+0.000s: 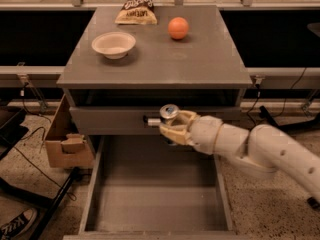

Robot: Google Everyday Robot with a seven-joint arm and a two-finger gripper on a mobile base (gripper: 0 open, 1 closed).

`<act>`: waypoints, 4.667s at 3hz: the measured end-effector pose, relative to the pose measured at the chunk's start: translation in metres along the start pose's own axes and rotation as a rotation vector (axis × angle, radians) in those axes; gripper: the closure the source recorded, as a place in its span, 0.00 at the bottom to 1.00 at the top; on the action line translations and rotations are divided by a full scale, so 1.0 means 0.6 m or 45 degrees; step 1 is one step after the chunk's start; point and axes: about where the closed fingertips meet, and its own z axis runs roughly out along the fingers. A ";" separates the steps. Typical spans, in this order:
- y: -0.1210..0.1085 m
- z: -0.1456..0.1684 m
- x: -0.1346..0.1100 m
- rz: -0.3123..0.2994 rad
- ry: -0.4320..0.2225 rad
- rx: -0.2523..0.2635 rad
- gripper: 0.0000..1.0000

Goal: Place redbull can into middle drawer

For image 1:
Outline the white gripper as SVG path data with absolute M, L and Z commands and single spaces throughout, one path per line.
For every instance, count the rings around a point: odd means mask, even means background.
M 196 112 L 180 110 L 173 125 L 161 124 L 160 133 L 179 145 L 189 145 L 201 153 L 212 155 L 215 141 L 223 121 L 212 116 L 201 116 Z

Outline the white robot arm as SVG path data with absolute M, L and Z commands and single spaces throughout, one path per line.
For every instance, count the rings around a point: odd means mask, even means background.
M 173 104 L 163 106 L 160 115 L 160 133 L 172 142 L 220 155 L 260 179 L 270 179 L 281 170 L 320 200 L 320 157 L 283 131 L 266 124 L 247 130 Z

